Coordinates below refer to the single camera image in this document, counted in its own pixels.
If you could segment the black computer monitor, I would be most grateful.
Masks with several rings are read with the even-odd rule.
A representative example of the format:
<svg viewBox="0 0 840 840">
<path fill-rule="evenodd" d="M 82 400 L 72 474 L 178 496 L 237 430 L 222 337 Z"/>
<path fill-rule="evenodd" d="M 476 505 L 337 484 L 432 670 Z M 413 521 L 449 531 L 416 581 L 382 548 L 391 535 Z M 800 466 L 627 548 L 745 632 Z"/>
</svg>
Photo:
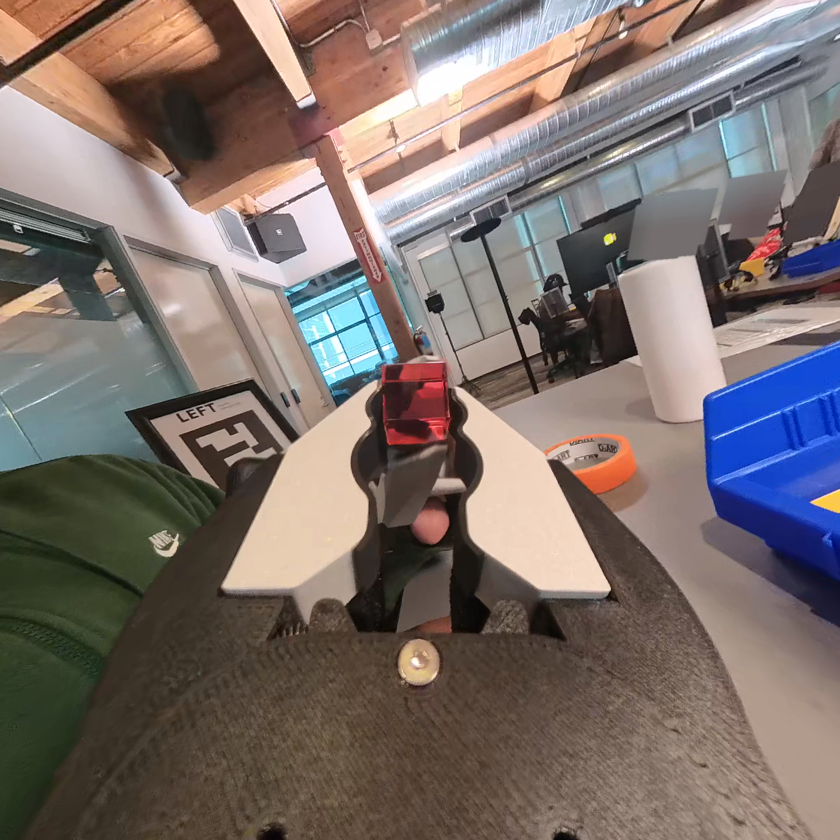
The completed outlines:
<svg viewBox="0 0 840 840">
<path fill-rule="evenodd" d="M 614 286 L 625 270 L 643 263 L 629 257 L 634 216 L 631 210 L 557 239 L 572 299 Z"/>
</svg>

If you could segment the orange tape roll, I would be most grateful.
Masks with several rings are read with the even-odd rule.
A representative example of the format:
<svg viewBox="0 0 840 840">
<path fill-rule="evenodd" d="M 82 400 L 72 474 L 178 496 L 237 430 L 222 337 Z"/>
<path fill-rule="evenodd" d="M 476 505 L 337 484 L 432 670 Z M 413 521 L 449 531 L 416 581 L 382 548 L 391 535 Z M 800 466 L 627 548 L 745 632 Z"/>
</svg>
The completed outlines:
<svg viewBox="0 0 840 840">
<path fill-rule="evenodd" d="M 599 496 L 625 485 L 637 473 L 634 450 L 621 435 L 573 437 L 546 448 L 543 454 L 547 460 L 567 468 Z"/>
</svg>

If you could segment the small blue tray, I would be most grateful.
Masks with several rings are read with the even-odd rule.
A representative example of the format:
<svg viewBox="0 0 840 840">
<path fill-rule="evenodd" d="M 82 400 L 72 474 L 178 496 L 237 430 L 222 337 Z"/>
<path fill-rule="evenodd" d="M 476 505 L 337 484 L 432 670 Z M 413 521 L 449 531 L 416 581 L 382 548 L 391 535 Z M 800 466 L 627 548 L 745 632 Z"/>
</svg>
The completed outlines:
<svg viewBox="0 0 840 840">
<path fill-rule="evenodd" d="M 797 278 L 838 269 L 839 249 L 839 239 L 835 239 L 791 256 L 783 264 L 783 273 L 790 278 Z"/>
</svg>

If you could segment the wooden support post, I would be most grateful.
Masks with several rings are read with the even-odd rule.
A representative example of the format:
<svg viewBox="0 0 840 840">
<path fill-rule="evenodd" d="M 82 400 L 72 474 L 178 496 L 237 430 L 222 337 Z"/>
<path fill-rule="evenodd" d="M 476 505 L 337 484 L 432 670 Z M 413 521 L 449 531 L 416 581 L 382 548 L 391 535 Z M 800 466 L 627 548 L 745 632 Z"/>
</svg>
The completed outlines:
<svg viewBox="0 0 840 840">
<path fill-rule="evenodd" d="M 369 288 L 394 343 L 399 361 L 417 357 L 413 329 L 376 237 L 377 220 L 361 178 L 351 173 L 350 157 L 342 147 L 337 129 L 325 133 L 313 145 L 323 180 L 360 262 Z"/>
</svg>

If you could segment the silver ceiling duct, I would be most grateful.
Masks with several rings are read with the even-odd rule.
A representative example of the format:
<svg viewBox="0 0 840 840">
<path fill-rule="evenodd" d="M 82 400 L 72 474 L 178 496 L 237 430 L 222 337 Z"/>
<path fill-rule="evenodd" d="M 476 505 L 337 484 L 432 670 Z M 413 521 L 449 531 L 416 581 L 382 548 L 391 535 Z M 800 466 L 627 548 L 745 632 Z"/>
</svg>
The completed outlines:
<svg viewBox="0 0 840 840">
<path fill-rule="evenodd" d="M 400 47 L 406 76 L 426 104 L 558 38 L 596 43 L 653 28 L 653 49 L 755 2 L 439 2 L 405 21 Z"/>
<path fill-rule="evenodd" d="M 403 242 L 837 30 L 838 2 L 746 8 L 380 190 L 371 199 L 375 215 L 391 240 Z"/>
</svg>

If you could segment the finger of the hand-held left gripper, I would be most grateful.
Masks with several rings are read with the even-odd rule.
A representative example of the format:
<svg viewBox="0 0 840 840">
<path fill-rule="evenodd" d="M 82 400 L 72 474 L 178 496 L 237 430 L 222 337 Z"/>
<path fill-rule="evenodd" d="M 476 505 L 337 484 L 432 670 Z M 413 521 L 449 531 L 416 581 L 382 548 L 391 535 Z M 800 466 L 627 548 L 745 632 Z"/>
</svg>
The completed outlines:
<svg viewBox="0 0 840 840">
<path fill-rule="evenodd" d="M 455 467 L 456 442 L 390 447 L 368 444 L 368 527 L 409 526 L 430 498 L 459 497 L 466 483 Z"/>
<path fill-rule="evenodd" d="M 451 562 L 431 562 L 415 573 L 402 592 L 396 625 L 398 633 L 450 618 L 451 574 Z"/>
</svg>

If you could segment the red transparent cube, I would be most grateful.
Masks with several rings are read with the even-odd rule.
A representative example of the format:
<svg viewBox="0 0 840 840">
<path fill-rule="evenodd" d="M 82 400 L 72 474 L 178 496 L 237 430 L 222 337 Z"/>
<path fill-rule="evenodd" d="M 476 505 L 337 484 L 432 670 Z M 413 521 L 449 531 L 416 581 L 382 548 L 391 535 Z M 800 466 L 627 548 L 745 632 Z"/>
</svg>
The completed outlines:
<svg viewBox="0 0 840 840">
<path fill-rule="evenodd" d="M 447 442 L 450 425 L 448 365 L 442 360 L 386 364 L 381 372 L 382 425 L 390 447 Z"/>
</svg>

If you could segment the person's left hand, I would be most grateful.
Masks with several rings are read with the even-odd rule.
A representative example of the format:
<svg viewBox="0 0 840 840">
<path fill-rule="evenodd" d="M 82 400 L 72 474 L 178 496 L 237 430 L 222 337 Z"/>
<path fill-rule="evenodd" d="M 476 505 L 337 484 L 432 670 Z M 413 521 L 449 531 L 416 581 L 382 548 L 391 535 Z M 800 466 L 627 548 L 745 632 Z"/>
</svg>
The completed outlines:
<svg viewBox="0 0 840 840">
<path fill-rule="evenodd" d="M 450 518 L 445 503 L 430 498 L 416 515 L 409 529 L 416 541 L 423 545 L 437 545 L 446 536 Z"/>
</svg>

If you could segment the white squeeze bottle black cap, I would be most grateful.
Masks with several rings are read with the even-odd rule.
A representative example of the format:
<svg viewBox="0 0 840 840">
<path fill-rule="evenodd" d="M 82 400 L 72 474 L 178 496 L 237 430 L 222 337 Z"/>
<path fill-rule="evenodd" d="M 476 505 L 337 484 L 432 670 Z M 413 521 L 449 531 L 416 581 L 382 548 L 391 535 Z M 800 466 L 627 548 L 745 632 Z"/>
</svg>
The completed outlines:
<svg viewBox="0 0 840 840">
<path fill-rule="evenodd" d="M 657 419 L 702 420 L 727 381 L 696 258 L 647 261 L 617 281 Z"/>
</svg>

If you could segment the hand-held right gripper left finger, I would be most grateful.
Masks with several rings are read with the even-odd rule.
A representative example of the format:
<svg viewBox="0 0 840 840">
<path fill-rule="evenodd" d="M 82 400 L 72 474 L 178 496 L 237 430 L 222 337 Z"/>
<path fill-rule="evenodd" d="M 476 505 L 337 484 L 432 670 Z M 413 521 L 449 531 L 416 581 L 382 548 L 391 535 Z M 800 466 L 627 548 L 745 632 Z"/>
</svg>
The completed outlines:
<svg viewBox="0 0 840 840">
<path fill-rule="evenodd" d="M 322 599 L 349 604 L 380 576 L 371 484 L 382 472 L 377 387 L 364 387 L 292 444 L 226 576 L 228 596 L 287 595 L 308 619 Z"/>
</svg>

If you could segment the blue plastic bin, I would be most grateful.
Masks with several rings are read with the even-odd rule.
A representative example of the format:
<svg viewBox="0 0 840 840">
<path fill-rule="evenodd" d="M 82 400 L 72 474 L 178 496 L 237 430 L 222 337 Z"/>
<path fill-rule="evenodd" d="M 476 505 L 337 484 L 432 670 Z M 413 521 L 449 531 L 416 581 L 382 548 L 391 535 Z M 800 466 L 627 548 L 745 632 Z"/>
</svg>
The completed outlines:
<svg viewBox="0 0 840 840">
<path fill-rule="evenodd" d="M 838 582 L 838 342 L 708 394 L 703 427 L 717 516 Z"/>
</svg>

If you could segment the framed black white tag sign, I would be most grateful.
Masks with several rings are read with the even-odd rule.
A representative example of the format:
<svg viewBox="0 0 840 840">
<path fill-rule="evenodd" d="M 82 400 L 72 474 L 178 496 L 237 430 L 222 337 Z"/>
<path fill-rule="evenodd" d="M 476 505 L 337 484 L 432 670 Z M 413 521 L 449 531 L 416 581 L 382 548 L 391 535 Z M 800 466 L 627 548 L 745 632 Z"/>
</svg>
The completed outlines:
<svg viewBox="0 0 840 840">
<path fill-rule="evenodd" d="M 125 415 L 162 464 L 220 490 L 238 462 L 284 455 L 300 437 L 254 380 L 134 408 Z"/>
</svg>

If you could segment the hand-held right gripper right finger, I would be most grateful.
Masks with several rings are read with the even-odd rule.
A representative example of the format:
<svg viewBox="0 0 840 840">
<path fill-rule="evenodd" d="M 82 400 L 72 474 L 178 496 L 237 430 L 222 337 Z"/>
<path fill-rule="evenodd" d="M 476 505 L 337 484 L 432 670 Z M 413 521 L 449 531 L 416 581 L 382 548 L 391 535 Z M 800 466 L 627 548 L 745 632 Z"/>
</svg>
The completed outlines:
<svg viewBox="0 0 840 840">
<path fill-rule="evenodd" d="M 464 389 L 450 390 L 454 597 L 490 610 L 515 601 L 604 601 L 612 591 L 550 462 Z"/>
</svg>

